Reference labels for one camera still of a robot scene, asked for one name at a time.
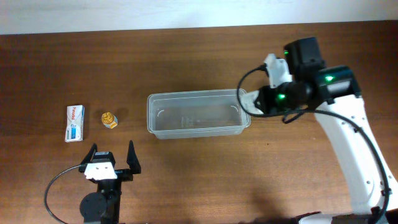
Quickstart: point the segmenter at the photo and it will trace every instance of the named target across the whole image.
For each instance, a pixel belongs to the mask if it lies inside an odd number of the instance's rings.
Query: white wall
[[[398,0],[0,0],[0,34],[398,19]]]

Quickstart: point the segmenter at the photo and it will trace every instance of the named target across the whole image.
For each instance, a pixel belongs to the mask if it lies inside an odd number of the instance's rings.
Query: clear plastic container
[[[159,93],[147,100],[148,131],[159,139],[240,134],[249,125],[236,90]]]

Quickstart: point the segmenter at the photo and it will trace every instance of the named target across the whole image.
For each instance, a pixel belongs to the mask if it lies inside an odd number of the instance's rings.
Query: white clamp
[[[269,84],[271,88],[277,88],[280,84],[291,82],[293,80],[285,59],[277,59],[274,54],[268,54],[264,63],[267,64]]]
[[[97,162],[87,164],[85,170],[86,179],[106,180],[117,179],[111,162]]]
[[[260,91],[256,90],[239,95],[242,107],[252,114],[264,114],[260,109],[256,108],[256,106],[254,105],[254,101],[257,99],[257,97],[259,97],[259,94]]]

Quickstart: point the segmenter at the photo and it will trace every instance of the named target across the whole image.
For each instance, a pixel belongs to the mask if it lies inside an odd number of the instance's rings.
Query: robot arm
[[[315,38],[286,45],[285,56],[286,60],[268,55],[266,66],[259,70],[267,73],[270,85],[241,96],[239,100],[242,107],[250,115],[268,117],[307,106],[307,110],[332,112],[350,119],[364,131],[376,148],[389,189],[385,189],[383,172],[379,170],[375,156],[359,131],[337,117],[315,114],[344,173],[353,213],[357,215],[356,222],[359,219],[363,223],[373,222],[369,215],[377,214],[384,200],[388,200],[384,196],[386,192],[389,194],[387,211],[397,209],[398,183],[369,127],[364,101],[352,71],[346,66],[326,68]],[[294,81],[289,70],[294,74]],[[348,217],[316,214],[301,218],[299,223],[338,223],[342,220],[346,222],[345,218]],[[378,223],[387,223],[387,220],[382,217]]]
[[[112,152],[97,152],[96,144],[81,162],[79,172],[97,184],[97,191],[86,195],[80,203],[84,223],[119,223],[122,182],[132,181],[134,174],[141,173],[132,141],[127,152],[129,169],[114,170],[115,163]]]

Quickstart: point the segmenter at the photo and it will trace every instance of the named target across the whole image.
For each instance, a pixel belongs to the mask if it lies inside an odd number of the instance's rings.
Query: wooden table
[[[0,217],[55,223],[43,205],[48,182],[80,163],[95,142],[126,168],[134,141],[142,174],[124,183],[120,221],[237,223],[256,217],[350,211],[333,150],[313,115],[284,125],[252,118],[237,136],[158,140],[146,124],[152,93],[235,88],[285,44],[317,36],[329,66],[349,65],[373,133],[398,177],[398,23],[349,22],[206,29],[0,36]],[[253,75],[243,88],[264,85]],[[65,143],[66,106],[86,108],[84,141]],[[101,114],[119,125],[107,129]],[[81,223],[81,199],[96,185],[73,171],[49,204]]]

